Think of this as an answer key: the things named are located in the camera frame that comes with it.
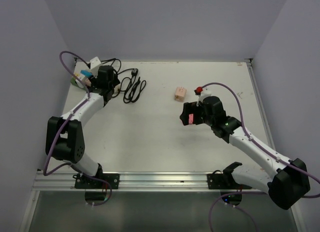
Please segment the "pink square plug charger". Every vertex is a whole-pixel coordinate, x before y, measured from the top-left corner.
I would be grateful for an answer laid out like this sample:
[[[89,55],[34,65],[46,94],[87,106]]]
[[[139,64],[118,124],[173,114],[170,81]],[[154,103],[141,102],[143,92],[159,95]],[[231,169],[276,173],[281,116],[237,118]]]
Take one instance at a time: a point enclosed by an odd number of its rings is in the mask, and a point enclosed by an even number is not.
[[[194,123],[194,114],[189,114],[188,115],[188,124],[192,125]]]

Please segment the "peach cube socket adapter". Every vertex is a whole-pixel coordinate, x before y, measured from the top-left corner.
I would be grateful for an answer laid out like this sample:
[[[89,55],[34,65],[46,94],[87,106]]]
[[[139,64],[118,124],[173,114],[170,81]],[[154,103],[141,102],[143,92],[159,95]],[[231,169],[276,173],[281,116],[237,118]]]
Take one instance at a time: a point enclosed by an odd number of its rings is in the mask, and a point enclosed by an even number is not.
[[[187,95],[187,89],[181,86],[178,86],[174,93],[174,100],[178,102],[184,102]]]

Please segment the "cream power strip red buttons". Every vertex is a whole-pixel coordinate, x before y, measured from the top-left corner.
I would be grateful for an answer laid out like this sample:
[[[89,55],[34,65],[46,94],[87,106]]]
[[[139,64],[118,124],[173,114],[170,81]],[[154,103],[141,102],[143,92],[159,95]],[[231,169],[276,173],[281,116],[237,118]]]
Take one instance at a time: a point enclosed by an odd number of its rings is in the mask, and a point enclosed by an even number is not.
[[[118,84],[118,85],[116,85],[116,86],[114,87],[113,93],[116,94],[116,93],[118,93],[120,90],[121,90],[121,85]]]

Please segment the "blue plug charger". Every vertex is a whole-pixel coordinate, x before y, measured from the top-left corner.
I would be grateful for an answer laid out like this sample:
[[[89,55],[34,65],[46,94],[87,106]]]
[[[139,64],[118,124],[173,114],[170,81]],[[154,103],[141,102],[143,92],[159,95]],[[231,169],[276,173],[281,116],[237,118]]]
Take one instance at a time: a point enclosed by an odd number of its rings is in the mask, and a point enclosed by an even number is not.
[[[90,77],[93,76],[92,73],[89,72],[89,71],[87,71],[87,70],[81,70],[80,73],[81,73],[82,75],[84,75],[85,77],[87,77],[87,78],[90,78]]]

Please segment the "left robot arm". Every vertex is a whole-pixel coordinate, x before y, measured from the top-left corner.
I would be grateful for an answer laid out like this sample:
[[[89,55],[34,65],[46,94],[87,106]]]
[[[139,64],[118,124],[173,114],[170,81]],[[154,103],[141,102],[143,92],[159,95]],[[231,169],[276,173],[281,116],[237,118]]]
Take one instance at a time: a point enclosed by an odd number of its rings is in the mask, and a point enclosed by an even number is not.
[[[101,165],[86,154],[83,128],[88,121],[111,100],[120,84],[115,69],[102,65],[96,77],[91,77],[89,95],[69,112],[60,117],[52,116],[47,122],[45,161],[43,175],[48,176],[63,166],[73,167],[86,174],[86,182],[92,188],[103,185]]]

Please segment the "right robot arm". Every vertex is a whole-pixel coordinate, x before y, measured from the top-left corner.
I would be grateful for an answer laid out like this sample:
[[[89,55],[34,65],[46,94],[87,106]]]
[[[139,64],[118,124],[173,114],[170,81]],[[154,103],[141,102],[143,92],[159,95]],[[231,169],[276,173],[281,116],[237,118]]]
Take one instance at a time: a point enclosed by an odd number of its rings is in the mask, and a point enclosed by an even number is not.
[[[291,160],[262,143],[241,122],[228,116],[216,96],[186,102],[180,115],[182,124],[208,125],[214,135],[244,152],[258,167],[233,162],[221,172],[207,174],[209,189],[253,188],[267,193],[281,209],[287,210],[310,191],[307,166],[299,158]]]

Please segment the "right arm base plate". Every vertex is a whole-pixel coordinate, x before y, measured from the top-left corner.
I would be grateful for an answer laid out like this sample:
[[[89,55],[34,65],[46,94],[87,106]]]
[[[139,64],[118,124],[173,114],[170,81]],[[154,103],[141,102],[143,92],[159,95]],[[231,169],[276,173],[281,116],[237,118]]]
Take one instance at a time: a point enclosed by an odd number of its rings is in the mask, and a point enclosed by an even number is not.
[[[206,174],[207,187],[209,190],[250,190],[252,187],[235,182],[230,173],[224,174],[220,170]]]

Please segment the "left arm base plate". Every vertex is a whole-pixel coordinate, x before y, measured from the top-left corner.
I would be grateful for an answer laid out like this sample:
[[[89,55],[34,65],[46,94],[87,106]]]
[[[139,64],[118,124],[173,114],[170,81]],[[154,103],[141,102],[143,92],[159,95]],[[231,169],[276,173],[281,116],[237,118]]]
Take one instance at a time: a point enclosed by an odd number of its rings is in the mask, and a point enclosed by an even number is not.
[[[89,178],[83,174],[77,173],[72,176],[75,179],[75,189],[95,190],[108,188],[117,190],[120,183],[120,174],[103,173],[99,178]]]

